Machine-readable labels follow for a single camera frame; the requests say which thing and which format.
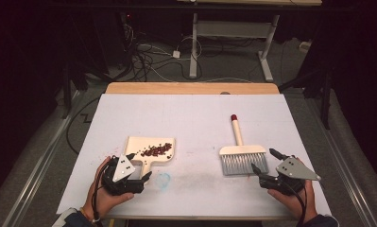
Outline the black metal stand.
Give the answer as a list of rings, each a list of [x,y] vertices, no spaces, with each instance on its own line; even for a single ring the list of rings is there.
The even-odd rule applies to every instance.
[[[63,119],[65,119],[71,112],[72,87],[79,90],[81,87],[81,75],[78,72],[78,69],[68,61],[62,68]]]
[[[305,98],[320,97],[320,120],[326,130],[330,128],[331,72],[331,68],[327,65],[317,66],[307,73],[299,73],[295,79],[291,79],[278,87],[280,92],[291,87],[302,88]]]

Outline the person's left hand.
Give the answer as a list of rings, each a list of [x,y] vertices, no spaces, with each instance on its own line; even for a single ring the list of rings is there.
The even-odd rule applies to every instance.
[[[134,197],[132,193],[125,193],[119,196],[112,196],[103,188],[98,187],[96,189],[96,184],[101,182],[98,175],[101,169],[110,160],[110,158],[111,157],[108,156],[102,162],[102,164],[97,168],[96,173],[94,175],[94,181],[92,182],[88,191],[87,199],[85,203],[82,205],[82,207],[80,208],[84,217],[90,222],[92,222],[96,218],[104,218],[114,206],[117,206],[123,202],[129,201]],[[96,195],[95,208],[98,213],[97,217],[94,216],[93,195]]]

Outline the wooden table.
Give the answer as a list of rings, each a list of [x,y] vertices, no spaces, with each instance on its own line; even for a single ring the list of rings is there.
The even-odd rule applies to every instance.
[[[280,95],[273,84],[244,84],[244,83],[113,83],[107,95]],[[277,159],[266,148],[266,162],[268,172],[273,171],[278,163]]]

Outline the white table cover sheet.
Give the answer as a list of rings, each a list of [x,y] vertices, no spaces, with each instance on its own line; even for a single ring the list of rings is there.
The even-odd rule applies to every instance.
[[[235,143],[233,115],[245,144],[311,163],[282,95],[103,95],[58,210],[85,202],[97,167],[123,152],[128,137],[169,137],[176,141],[174,156],[153,165],[144,191],[110,217],[289,219],[256,177],[223,175],[218,152]]]

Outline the cream brush with red-tipped handle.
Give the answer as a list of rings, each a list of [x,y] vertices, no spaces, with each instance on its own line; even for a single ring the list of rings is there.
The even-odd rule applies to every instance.
[[[219,151],[223,174],[225,176],[253,175],[252,163],[262,173],[267,173],[266,149],[260,145],[245,145],[243,143],[238,118],[235,114],[231,115],[231,124],[236,145],[224,147]]]

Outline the pile of red scraps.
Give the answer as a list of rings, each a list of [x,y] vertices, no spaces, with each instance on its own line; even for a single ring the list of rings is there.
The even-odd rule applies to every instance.
[[[141,152],[142,157],[158,157],[165,155],[167,151],[173,148],[171,143],[159,144],[158,146],[148,146]]]

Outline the aluminium floor rail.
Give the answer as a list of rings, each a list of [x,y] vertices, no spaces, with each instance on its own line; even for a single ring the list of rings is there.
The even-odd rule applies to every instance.
[[[47,148],[45,149],[39,160],[36,162],[36,165],[34,166],[30,176],[28,177],[24,188],[22,189],[16,202],[13,204],[11,210],[9,211],[9,214],[6,217],[2,227],[19,227],[29,205],[33,201],[34,196],[42,183],[49,165],[53,160],[53,157],[57,151],[59,140],[61,139],[61,136],[66,127],[71,122],[72,114],[74,113],[75,109],[75,107],[71,107],[61,117],[55,134],[51,137]]]
[[[327,160],[333,169],[322,180],[328,203],[342,227],[377,227],[377,175],[352,134],[333,98],[328,112],[329,125],[321,122],[320,102],[307,105],[327,142]]]

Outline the white metal desk frame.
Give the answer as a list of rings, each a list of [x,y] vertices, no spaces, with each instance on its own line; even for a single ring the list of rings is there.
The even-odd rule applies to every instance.
[[[274,7],[282,9],[283,7],[320,7],[322,0],[179,0],[180,2],[191,2],[195,7],[205,4],[227,4],[241,7]],[[199,51],[202,49],[202,45],[199,43],[199,37],[227,37],[227,38],[262,38],[266,40],[266,44],[262,51],[257,52],[259,64],[261,66],[263,75],[266,82],[273,82],[274,78],[271,74],[267,55],[270,49],[272,40],[275,35],[279,23],[280,15],[274,14],[269,22],[234,22],[231,20],[223,19],[198,19],[198,14],[193,14],[193,25],[190,57],[190,71],[189,78],[197,79],[199,72],[198,57]]]

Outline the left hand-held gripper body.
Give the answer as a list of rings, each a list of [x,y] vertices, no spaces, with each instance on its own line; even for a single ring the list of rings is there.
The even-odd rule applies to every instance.
[[[130,180],[129,176],[136,170],[126,156],[112,156],[108,161],[103,176],[102,186],[113,196],[125,193],[142,193],[143,185],[136,184],[137,180]]]

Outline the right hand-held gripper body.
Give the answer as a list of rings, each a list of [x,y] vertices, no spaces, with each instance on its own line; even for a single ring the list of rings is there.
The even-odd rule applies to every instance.
[[[276,167],[278,176],[261,173],[259,184],[262,188],[274,189],[286,196],[299,193],[306,180],[320,181],[321,177],[294,156],[280,155],[282,162]]]

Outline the person's right hand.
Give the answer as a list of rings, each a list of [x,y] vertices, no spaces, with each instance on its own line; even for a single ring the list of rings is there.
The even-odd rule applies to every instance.
[[[286,196],[274,189],[268,189],[267,193],[283,204],[292,216],[301,220],[303,224],[317,216],[315,193],[310,180],[305,181],[304,188],[298,193],[301,201],[296,196]]]

